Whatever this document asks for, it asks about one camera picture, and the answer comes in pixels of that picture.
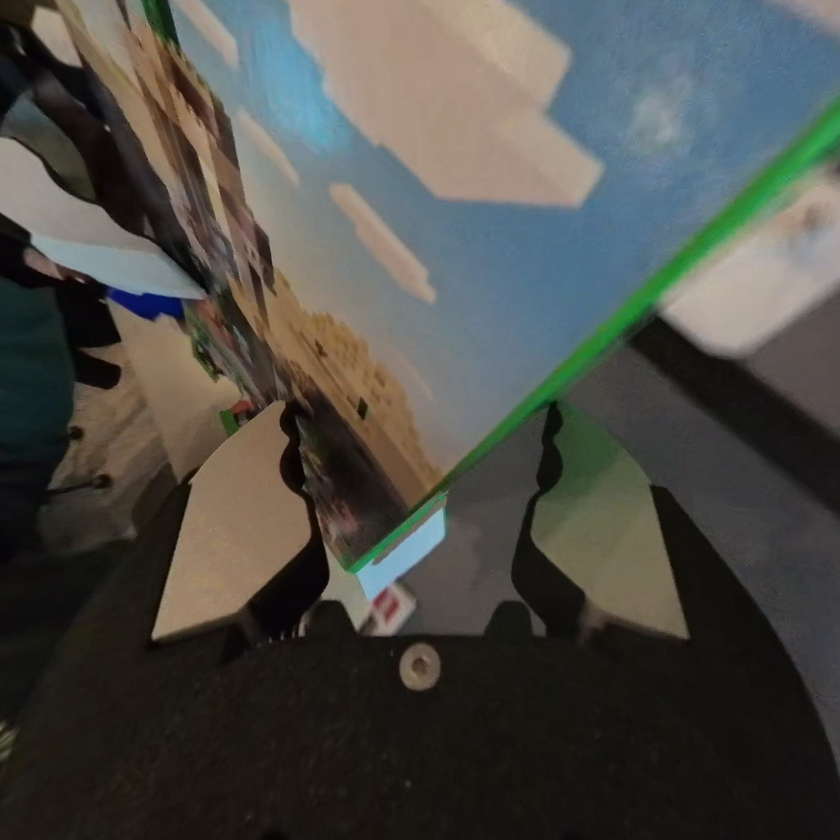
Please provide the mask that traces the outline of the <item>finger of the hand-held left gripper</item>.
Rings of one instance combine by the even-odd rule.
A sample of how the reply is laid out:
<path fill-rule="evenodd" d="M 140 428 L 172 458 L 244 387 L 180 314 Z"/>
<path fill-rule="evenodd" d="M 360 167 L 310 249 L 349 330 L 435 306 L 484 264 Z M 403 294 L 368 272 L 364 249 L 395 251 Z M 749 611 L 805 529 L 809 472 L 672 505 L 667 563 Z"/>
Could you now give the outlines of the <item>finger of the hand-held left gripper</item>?
<path fill-rule="evenodd" d="M 1 212 L 46 257 L 105 286 L 183 300 L 206 296 L 156 243 L 66 192 L 33 151 L 12 139 L 1 140 Z"/>

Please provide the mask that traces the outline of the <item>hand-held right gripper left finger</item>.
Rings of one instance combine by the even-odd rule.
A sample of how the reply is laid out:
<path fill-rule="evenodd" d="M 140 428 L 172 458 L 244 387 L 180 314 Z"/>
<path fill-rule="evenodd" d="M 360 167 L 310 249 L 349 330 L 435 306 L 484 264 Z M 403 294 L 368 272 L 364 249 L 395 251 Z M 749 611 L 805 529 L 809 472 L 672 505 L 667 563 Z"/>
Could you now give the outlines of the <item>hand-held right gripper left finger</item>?
<path fill-rule="evenodd" d="M 329 565 L 303 488 L 295 409 L 269 404 L 189 479 L 154 643 L 235 624 L 278 635 L 320 597 Z"/>

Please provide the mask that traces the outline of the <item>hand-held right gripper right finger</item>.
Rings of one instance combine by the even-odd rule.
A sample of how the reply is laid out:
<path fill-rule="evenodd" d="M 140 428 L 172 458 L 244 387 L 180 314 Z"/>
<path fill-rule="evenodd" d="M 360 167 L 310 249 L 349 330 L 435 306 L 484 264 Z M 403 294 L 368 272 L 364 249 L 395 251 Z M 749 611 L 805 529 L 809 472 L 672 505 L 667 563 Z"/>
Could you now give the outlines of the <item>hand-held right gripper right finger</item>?
<path fill-rule="evenodd" d="M 625 447 L 554 402 L 537 481 L 511 571 L 546 634 L 585 642 L 617 626 L 690 640 L 650 479 Z"/>

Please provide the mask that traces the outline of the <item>person's left forearm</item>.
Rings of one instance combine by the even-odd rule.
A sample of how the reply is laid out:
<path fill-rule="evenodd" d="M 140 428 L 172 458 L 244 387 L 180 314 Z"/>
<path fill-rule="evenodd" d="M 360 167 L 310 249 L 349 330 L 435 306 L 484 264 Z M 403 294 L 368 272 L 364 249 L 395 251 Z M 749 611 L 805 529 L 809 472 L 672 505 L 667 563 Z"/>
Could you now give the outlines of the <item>person's left forearm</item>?
<path fill-rule="evenodd" d="M 75 375 L 50 289 L 1 280 L 1 561 L 37 531 L 65 457 Z"/>

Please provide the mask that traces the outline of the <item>green toy brick box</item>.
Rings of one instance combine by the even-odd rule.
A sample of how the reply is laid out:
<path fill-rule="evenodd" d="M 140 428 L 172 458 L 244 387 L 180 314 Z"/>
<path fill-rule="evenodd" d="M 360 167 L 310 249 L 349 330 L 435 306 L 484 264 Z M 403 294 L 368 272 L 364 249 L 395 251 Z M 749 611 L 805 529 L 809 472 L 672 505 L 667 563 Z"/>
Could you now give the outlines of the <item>green toy brick box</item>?
<path fill-rule="evenodd" d="M 838 135 L 838 2 L 59 2 L 201 359 L 297 414 L 328 556 L 445 494 Z"/>

